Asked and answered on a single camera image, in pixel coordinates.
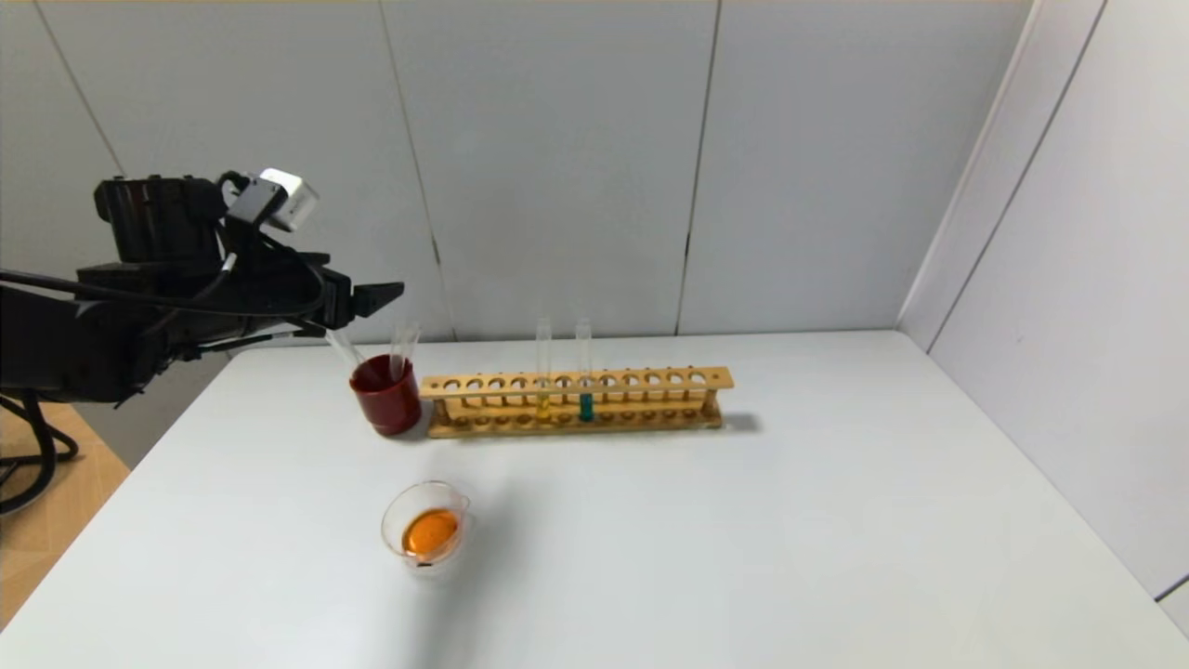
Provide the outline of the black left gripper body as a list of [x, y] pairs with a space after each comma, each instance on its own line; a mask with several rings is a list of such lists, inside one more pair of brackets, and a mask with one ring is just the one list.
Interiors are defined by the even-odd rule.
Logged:
[[298, 330], [335, 330], [352, 321], [351, 280], [328, 267], [331, 255], [300, 253], [288, 246], [243, 247], [243, 292], [252, 305], [301, 307], [319, 297], [320, 304], [297, 316], [251, 317], [252, 330], [292, 326]]

